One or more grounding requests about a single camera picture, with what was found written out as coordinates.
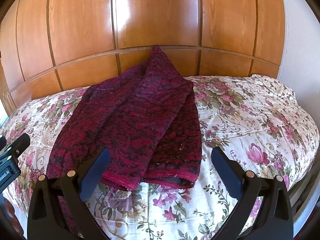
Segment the maroon floral knit sweater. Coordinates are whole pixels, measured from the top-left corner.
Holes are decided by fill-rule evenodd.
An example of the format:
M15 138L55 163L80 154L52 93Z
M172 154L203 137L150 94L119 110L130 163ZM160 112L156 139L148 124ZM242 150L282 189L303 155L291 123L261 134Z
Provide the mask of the maroon floral knit sweater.
M108 190L97 206L118 223L146 221L148 184L169 193L156 199L157 207L195 184L202 142L194 84L158 46L145 62L84 92L54 143L46 174L63 176L103 150L110 162L99 181Z

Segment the floral bedspread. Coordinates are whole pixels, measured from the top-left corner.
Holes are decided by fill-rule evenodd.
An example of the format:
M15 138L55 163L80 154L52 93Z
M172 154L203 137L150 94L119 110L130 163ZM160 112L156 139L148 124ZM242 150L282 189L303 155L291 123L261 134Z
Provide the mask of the floral bedspread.
M193 81L202 133L200 175L193 188L141 183L133 192L102 183L85 203L110 239L210 239L236 205L210 160L219 146L244 170L281 175L287 189L310 170L319 146L312 117L294 91L271 77L198 76ZM22 133L30 146L19 157L21 175L3 192L28 217L31 195L46 172L54 142L88 87L24 103L1 127L8 144Z

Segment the bed frame edge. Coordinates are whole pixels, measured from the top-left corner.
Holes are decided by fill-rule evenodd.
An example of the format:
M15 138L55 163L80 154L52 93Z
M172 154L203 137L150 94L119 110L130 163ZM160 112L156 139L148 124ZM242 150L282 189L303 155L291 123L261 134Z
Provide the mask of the bed frame edge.
M290 190L293 221L306 220L319 199L319 151L305 177Z

